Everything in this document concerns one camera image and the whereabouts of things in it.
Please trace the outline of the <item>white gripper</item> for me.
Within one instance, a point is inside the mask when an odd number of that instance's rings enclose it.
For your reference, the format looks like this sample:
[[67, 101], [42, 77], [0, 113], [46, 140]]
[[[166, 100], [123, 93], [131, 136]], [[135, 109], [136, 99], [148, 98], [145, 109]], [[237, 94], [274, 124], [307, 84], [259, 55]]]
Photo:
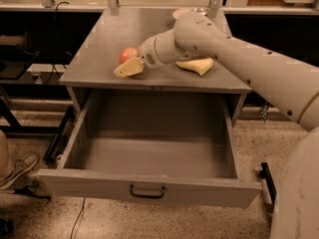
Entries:
[[126, 78], [137, 75], [144, 70], [144, 63], [149, 68], [159, 68], [165, 65], [164, 62], [164, 42], [162, 34], [158, 34], [146, 39], [140, 46], [140, 58], [132, 57], [114, 69], [114, 74], [118, 78]]

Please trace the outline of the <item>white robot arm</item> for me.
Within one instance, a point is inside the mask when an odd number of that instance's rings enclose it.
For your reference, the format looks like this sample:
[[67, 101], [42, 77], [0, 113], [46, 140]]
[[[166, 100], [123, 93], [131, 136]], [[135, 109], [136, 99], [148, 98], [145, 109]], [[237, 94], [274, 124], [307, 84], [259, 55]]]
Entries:
[[207, 17], [184, 12], [169, 31], [121, 60], [125, 78], [169, 63], [210, 57], [308, 131], [284, 165], [270, 239], [319, 239], [319, 71], [221, 32]]

